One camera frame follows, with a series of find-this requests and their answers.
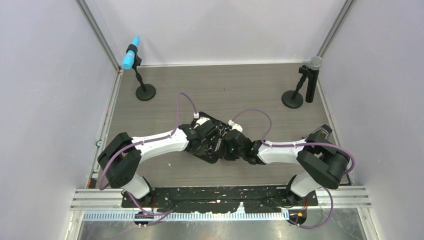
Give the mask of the black zip tool case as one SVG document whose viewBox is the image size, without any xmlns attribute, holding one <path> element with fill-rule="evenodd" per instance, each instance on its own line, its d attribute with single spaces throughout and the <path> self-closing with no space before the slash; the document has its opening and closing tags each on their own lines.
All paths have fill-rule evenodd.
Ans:
<svg viewBox="0 0 424 240">
<path fill-rule="evenodd" d="M 202 116 L 202 117 L 208 117 L 208 118 L 210 118 L 210 120 L 215 124 L 215 128 L 216 128 L 216 123 L 217 122 L 223 122 L 223 121 L 220 121 L 220 120 L 218 120 L 218 119 L 216 119 L 216 118 L 214 118 L 214 117 L 206 114 L 205 112 L 200 111 L 199 113 L 200 113 L 200 116 Z M 195 121 L 193 120 L 190 123 L 190 125 L 193 125 L 194 123 L 195 123 Z M 201 159 L 201 160 L 203 160 L 203 161 L 205 161 L 205 162 L 207 162 L 209 164 L 215 164 L 218 160 L 223 160 L 224 136 L 220 136 L 219 131 L 218 131 L 217 128 L 216 128 L 216 130 L 217 130 L 217 133 L 212 138 L 214 138 L 214 137 L 222 138 L 222 143 L 221 143 L 220 149 L 217 152 L 214 152 L 212 154 L 206 154 L 206 155 L 203 155 L 203 156 L 197 156 L 197 155 L 193 155 L 192 154 L 193 156 L 195 156 L 195 157 L 197 157 L 197 158 L 199 158 L 199 159 Z"/>
</svg>

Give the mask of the silver thinning scissors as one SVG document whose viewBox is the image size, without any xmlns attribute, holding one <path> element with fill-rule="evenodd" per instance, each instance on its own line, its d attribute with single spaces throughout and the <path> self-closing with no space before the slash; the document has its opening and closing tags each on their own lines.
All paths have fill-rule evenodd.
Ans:
<svg viewBox="0 0 424 240">
<path fill-rule="evenodd" d="M 221 145 L 222 145 L 222 138 L 221 137 L 213 137 L 209 141 L 209 143 L 206 147 L 206 153 L 211 155 L 211 154 L 217 152 L 221 148 Z"/>
</svg>

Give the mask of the silver hair scissors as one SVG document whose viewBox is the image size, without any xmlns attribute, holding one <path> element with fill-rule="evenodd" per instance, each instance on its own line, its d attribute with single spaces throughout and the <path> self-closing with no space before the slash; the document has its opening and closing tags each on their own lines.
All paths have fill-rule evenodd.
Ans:
<svg viewBox="0 0 424 240">
<path fill-rule="evenodd" d="M 218 129 L 219 135 L 222 137 L 224 137 L 231 130 L 230 125 L 221 121 L 216 123 L 216 128 Z"/>
</svg>

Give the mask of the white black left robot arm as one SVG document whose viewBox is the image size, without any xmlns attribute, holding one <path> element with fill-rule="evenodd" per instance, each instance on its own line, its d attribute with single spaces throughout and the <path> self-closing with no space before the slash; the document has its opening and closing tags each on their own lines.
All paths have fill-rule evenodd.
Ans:
<svg viewBox="0 0 424 240">
<path fill-rule="evenodd" d="M 118 134 L 99 155 L 97 161 L 102 169 L 99 188 L 107 186 L 130 193 L 141 207 L 153 202 L 152 188 L 137 173 L 146 160 L 173 152 L 188 152 L 200 159 L 218 159 L 214 149 L 207 147 L 219 139 L 219 130 L 208 117 L 195 119 L 171 131 L 146 137 L 130 137 L 127 132 Z"/>
</svg>

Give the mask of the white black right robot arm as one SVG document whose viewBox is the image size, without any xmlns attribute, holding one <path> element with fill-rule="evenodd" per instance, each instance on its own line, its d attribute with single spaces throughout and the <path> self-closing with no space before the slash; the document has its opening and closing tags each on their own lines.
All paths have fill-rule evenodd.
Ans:
<svg viewBox="0 0 424 240">
<path fill-rule="evenodd" d="M 224 136 L 225 160 L 242 158 L 251 165 L 275 163 L 299 164 L 304 171 L 293 176 L 285 188 L 285 198 L 299 205 L 305 197 L 321 187 L 336 190 L 350 162 L 349 155 L 331 144 L 318 131 L 306 139 L 289 142 L 251 141 L 238 130 Z"/>
</svg>

